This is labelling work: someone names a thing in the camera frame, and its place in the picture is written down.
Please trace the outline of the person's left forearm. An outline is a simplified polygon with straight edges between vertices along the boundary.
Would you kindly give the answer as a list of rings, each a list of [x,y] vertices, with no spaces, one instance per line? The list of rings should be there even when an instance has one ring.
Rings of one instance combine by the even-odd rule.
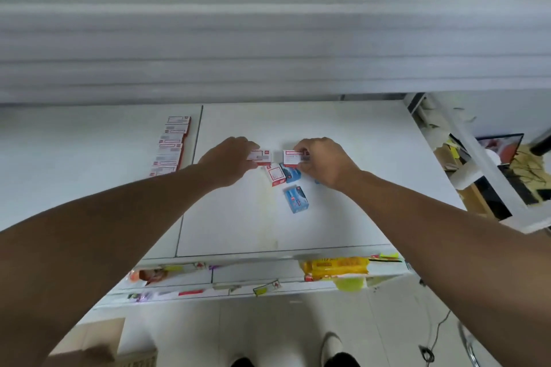
[[[194,203],[203,164],[83,197],[0,232],[0,367],[37,367]]]

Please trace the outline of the person's left hand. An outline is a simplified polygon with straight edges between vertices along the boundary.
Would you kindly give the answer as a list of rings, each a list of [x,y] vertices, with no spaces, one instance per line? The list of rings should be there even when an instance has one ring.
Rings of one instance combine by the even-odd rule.
[[[207,151],[197,163],[199,186],[212,191],[233,185],[249,170],[239,170],[236,162],[236,138],[229,137]]]

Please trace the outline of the white shelf frame post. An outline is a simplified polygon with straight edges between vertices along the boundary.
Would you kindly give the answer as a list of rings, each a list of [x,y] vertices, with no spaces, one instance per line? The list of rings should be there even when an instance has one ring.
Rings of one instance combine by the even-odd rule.
[[[483,152],[482,146],[473,136],[457,111],[447,106],[440,95],[427,94],[427,99],[434,104],[444,120],[450,126],[451,133],[461,141],[472,160],[478,165],[496,194],[505,204],[511,216],[500,223],[524,234],[530,234],[551,227],[551,201],[528,207],[517,194],[509,181]]]

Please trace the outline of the red white medicine carton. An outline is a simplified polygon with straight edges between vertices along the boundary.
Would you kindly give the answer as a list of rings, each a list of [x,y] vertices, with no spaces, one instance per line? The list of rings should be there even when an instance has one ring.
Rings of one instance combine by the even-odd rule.
[[[278,163],[270,163],[264,166],[265,174],[272,187],[286,183],[286,175]]]
[[[255,162],[258,166],[270,166],[272,164],[272,151],[269,149],[253,149],[246,159]]]
[[[310,160],[310,154],[307,150],[284,150],[283,161],[284,167],[296,168],[300,163],[308,162]]]

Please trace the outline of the row of red white boxes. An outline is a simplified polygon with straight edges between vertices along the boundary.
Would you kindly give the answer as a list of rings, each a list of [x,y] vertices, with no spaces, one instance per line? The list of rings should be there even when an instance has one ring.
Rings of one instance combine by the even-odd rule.
[[[167,118],[158,139],[157,150],[148,177],[172,174],[179,169],[191,121],[191,116],[185,115]]]

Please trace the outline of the metal chair leg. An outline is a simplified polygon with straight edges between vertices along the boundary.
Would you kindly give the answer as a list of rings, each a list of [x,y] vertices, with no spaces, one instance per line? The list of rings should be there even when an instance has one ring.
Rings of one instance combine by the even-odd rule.
[[[473,342],[476,341],[476,338],[465,328],[465,326],[460,321],[458,321],[458,333],[472,367],[480,367],[473,350]]]

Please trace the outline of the white shoe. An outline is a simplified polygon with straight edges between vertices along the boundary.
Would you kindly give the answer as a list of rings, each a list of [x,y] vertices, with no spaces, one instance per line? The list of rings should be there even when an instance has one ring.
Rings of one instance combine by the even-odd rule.
[[[337,354],[343,353],[344,348],[340,337],[334,332],[327,332],[323,338],[320,361],[324,365],[327,361],[331,360]]]

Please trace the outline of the yellow snack packet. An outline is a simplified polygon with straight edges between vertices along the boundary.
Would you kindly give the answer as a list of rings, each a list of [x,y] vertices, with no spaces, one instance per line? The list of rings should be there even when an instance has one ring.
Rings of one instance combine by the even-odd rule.
[[[299,261],[305,281],[361,278],[369,274],[370,260],[364,257],[339,257]]]

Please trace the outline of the white shelf price tag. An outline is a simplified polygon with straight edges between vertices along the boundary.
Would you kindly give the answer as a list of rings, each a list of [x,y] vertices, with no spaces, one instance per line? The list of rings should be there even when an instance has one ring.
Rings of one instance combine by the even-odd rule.
[[[279,280],[274,280],[270,283],[267,283],[267,284],[264,284],[264,285],[261,285],[261,286],[258,286],[258,287],[255,287],[253,288],[253,294],[255,296],[261,296],[261,295],[265,295],[265,294],[270,294],[270,293],[273,293],[273,292],[276,292],[278,291],[279,289],[282,288],[282,285],[281,283],[279,282]]]

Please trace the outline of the blue medicine carton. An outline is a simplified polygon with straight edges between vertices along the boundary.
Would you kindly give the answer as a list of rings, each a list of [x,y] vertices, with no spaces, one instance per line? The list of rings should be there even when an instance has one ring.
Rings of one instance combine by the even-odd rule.
[[[283,163],[280,163],[279,167],[286,178],[287,184],[296,183],[301,179],[301,172],[297,167],[286,167]]]
[[[302,187],[293,185],[284,189],[283,192],[293,214],[300,213],[309,208],[309,201]]]

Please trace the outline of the orange packet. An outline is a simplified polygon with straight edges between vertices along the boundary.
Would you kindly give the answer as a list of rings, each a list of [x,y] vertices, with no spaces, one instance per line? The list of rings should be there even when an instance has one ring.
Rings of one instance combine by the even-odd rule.
[[[169,271],[164,268],[142,268],[130,271],[126,279],[131,283],[141,282],[149,286],[164,281],[168,275]]]

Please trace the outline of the person's right hand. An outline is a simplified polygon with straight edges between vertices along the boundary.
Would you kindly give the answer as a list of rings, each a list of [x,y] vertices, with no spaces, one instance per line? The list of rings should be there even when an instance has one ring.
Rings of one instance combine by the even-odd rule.
[[[346,184],[361,174],[361,169],[353,162],[340,144],[330,138],[320,139],[320,166],[318,175],[310,175],[321,184],[344,192]]]

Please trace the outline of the person's right forearm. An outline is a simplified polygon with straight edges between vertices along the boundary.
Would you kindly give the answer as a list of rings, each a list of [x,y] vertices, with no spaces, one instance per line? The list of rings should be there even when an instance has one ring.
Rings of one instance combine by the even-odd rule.
[[[503,367],[551,367],[551,241],[358,169],[331,186],[364,210]]]

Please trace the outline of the white upper shelf board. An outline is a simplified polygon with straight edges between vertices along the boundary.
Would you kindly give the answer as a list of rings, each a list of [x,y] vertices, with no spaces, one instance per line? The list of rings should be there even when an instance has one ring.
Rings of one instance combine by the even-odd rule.
[[[3,0],[0,105],[551,89],[551,0]]]

